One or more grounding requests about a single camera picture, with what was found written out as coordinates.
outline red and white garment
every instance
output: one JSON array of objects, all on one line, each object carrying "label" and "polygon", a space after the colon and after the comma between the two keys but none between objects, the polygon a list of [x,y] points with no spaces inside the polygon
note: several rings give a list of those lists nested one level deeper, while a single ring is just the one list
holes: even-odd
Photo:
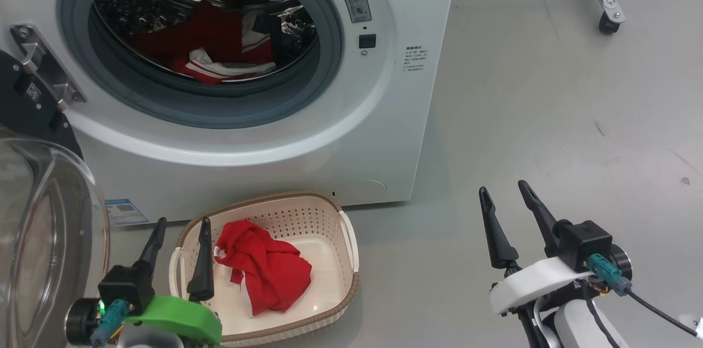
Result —
[{"label": "red and white garment", "polygon": [[176,60],[174,71],[193,76],[202,83],[219,83],[232,78],[254,76],[276,68],[276,63],[254,65],[248,63],[213,63],[203,48],[193,50],[189,60]]},{"label": "red and white garment", "polygon": [[256,15],[241,17],[199,2],[187,22],[134,35],[135,45],[176,72],[203,83],[246,78],[276,67],[271,37],[253,30]]}]

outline connector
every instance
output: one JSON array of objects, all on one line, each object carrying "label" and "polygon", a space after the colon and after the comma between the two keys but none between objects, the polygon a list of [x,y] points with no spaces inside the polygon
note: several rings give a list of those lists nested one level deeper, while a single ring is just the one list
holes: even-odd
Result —
[{"label": "connector", "polygon": [[632,282],[622,276],[622,271],[613,266],[608,259],[595,254],[588,256],[588,269],[598,278],[604,280],[618,294],[625,296],[625,289],[632,288]]},{"label": "connector", "polygon": [[130,313],[130,305],[125,300],[114,300],[98,321],[98,328],[90,336],[91,344],[93,346],[106,346],[128,313]]}]

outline front-load washing machine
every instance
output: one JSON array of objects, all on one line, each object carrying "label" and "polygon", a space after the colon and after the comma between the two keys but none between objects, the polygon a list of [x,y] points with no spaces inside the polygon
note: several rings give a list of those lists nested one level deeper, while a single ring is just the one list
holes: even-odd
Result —
[{"label": "front-load washing machine", "polygon": [[[202,83],[136,41],[188,26],[203,3],[253,23],[238,28],[242,42],[231,48],[244,53],[246,36],[264,36],[274,68]],[[342,205],[384,203],[411,197],[449,7],[450,0],[0,0],[0,48],[65,111],[113,223],[187,220],[298,189]],[[201,23],[166,40],[174,50],[193,36],[224,42],[228,28]],[[40,110],[50,98],[35,90],[26,96]]]}]

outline metal hinge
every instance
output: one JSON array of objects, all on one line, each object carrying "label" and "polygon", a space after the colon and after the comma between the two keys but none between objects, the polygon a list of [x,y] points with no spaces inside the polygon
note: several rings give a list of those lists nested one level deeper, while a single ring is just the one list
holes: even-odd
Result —
[{"label": "metal hinge", "polygon": [[10,33],[25,53],[20,60],[23,69],[42,81],[56,99],[59,110],[65,110],[72,103],[86,102],[73,78],[68,75],[35,26],[15,25],[10,28]]}]

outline red clothing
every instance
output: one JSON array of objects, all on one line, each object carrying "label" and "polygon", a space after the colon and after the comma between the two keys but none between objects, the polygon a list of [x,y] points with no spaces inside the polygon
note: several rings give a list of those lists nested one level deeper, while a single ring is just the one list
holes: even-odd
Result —
[{"label": "red clothing", "polygon": [[146,55],[166,63],[204,83],[218,83],[241,75],[228,75],[212,68],[195,68],[191,52],[203,49],[211,63],[244,63],[264,65],[273,61],[271,38],[252,30],[255,15],[246,20],[237,12],[222,12],[209,2],[193,6],[190,20],[180,25],[151,33],[132,36],[135,46]]},{"label": "red clothing", "polygon": [[232,268],[230,281],[241,283],[246,276],[254,316],[286,312],[310,285],[312,266],[300,251],[248,220],[227,223],[216,246],[226,255],[215,261]]}]

